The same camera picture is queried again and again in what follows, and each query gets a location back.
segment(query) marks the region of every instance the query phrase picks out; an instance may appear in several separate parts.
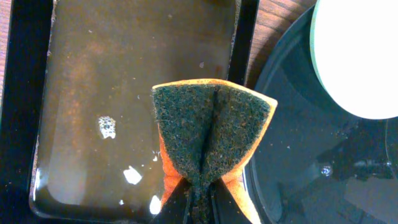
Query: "black plastic tray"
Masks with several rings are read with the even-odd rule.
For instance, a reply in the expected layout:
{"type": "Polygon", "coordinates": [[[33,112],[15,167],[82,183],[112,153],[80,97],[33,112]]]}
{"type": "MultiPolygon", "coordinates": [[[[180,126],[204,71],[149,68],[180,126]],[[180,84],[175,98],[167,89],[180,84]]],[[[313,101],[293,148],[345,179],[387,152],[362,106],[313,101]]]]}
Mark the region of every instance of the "black plastic tray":
{"type": "MultiPolygon", "coordinates": [[[[0,222],[80,223],[46,220],[28,205],[37,139],[52,0],[13,0],[0,126],[0,222]]],[[[242,0],[228,80],[243,85],[258,0],[242,0]]]]}

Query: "water droplet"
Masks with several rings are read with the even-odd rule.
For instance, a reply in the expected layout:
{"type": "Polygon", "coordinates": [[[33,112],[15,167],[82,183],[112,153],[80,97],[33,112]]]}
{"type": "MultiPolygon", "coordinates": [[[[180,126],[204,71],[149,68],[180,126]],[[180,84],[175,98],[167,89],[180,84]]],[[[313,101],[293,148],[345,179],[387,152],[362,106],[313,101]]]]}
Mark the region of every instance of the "water droplet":
{"type": "Polygon", "coordinates": [[[325,177],[330,176],[333,173],[331,166],[324,166],[322,167],[321,174],[325,177]]]}

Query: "sponge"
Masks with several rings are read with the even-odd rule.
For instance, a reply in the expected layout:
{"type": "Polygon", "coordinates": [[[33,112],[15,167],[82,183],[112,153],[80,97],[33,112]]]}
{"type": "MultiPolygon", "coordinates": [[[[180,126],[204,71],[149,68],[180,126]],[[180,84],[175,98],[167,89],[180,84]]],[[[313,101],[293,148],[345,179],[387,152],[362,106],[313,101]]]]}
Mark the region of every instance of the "sponge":
{"type": "Polygon", "coordinates": [[[207,192],[222,178],[245,216],[260,223],[239,178],[271,121],[276,100],[216,79],[166,83],[152,92],[165,171],[162,204],[185,178],[195,192],[193,219],[208,223],[207,192]]]}

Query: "water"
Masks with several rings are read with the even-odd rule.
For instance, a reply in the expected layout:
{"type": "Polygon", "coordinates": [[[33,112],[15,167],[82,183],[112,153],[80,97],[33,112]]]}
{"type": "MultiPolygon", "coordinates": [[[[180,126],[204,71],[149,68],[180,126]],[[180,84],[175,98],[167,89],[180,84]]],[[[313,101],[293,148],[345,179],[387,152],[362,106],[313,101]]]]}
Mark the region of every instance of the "water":
{"type": "Polygon", "coordinates": [[[163,194],[150,89],[226,78],[234,1],[59,1],[30,204],[148,222],[163,194]]]}

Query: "wooden table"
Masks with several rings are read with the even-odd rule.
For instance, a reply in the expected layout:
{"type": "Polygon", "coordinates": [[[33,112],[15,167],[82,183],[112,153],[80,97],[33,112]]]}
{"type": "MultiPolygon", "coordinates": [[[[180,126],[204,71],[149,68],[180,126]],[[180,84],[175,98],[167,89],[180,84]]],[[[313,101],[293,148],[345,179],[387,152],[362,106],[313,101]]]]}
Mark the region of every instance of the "wooden table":
{"type": "MultiPolygon", "coordinates": [[[[12,0],[0,0],[0,102],[4,80],[7,38],[12,0]]],[[[251,47],[248,80],[253,87],[269,54],[282,34],[316,0],[260,0],[251,47]]]]}

